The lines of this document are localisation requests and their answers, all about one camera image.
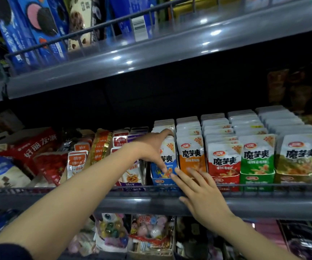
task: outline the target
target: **forearm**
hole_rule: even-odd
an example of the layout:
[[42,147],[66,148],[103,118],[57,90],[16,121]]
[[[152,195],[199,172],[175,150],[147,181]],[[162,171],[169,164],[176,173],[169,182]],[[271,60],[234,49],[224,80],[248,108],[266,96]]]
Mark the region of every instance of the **forearm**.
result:
[[221,235],[248,260],[300,260],[256,232],[238,217],[228,222],[225,232]]
[[55,188],[0,234],[0,243],[28,249],[35,260],[57,259],[121,175],[137,160],[127,144]]

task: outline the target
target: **oval logo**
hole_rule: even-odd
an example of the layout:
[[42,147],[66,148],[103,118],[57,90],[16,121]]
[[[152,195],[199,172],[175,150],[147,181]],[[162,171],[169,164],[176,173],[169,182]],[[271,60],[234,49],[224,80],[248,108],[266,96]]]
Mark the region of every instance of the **oval logo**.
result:
[[226,153],[223,150],[219,150],[213,153],[215,156],[221,157],[224,156]]
[[282,179],[283,181],[292,181],[293,180],[293,177],[290,177],[290,176],[282,176],[280,179]]
[[244,145],[244,148],[246,148],[246,149],[253,149],[253,148],[256,148],[256,147],[257,147],[256,143],[248,143],[248,144]]
[[249,181],[257,181],[258,177],[256,177],[256,176],[249,176],[249,177],[246,177],[246,179],[248,179]]
[[301,141],[294,141],[294,142],[290,142],[289,146],[293,147],[293,148],[301,148],[303,147],[305,144]]
[[189,144],[189,143],[181,144],[182,148],[189,148],[190,146],[191,146],[191,144]]

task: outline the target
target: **blue cookie package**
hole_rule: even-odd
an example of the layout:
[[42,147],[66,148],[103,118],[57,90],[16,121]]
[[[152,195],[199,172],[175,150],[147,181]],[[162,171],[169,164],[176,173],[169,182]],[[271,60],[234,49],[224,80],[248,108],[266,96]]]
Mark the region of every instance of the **blue cookie package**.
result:
[[[0,0],[0,30],[10,53],[37,44],[17,0]],[[34,52],[24,53],[24,56],[31,69],[39,66]],[[17,73],[27,70],[20,55],[13,56],[11,61]]]
[[[34,39],[38,44],[54,40],[68,34],[68,14],[63,0],[18,0]],[[40,54],[45,64],[52,65],[65,60],[67,48],[62,42],[50,45],[50,51],[43,47]]]
[[[131,13],[140,12],[156,5],[156,0],[110,0],[113,7],[115,17],[123,17]],[[132,19],[132,27],[134,29],[135,40],[129,20],[119,23],[119,27],[128,43],[142,41],[152,37],[151,27],[155,24],[155,13],[139,16]]]

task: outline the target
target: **hand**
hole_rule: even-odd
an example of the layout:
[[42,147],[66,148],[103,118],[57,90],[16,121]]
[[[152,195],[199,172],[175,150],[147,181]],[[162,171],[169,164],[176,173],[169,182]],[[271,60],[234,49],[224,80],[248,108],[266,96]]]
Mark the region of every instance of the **hand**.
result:
[[138,159],[154,162],[163,173],[166,173],[167,166],[161,159],[159,150],[161,148],[162,142],[169,135],[174,137],[171,130],[164,129],[160,133],[148,133],[128,144],[134,146],[138,154]]
[[236,216],[228,208],[213,178],[207,172],[189,170],[199,183],[197,184],[180,169],[176,168],[175,172],[178,176],[171,174],[171,178],[187,196],[180,197],[180,201],[198,222],[222,236],[224,229]]

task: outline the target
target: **person's left hand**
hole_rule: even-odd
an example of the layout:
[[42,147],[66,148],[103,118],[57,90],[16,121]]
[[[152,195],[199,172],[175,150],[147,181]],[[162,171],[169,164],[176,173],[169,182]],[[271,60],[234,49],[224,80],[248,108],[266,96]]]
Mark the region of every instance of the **person's left hand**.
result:
[[127,145],[133,146],[134,151],[138,154],[138,159],[154,162],[163,173],[166,173],[167,166],[162,160],[159,150],[162,142],[169,135],[174,137],[171,130],[164,129],[160,133],[148,133],[141,136]]

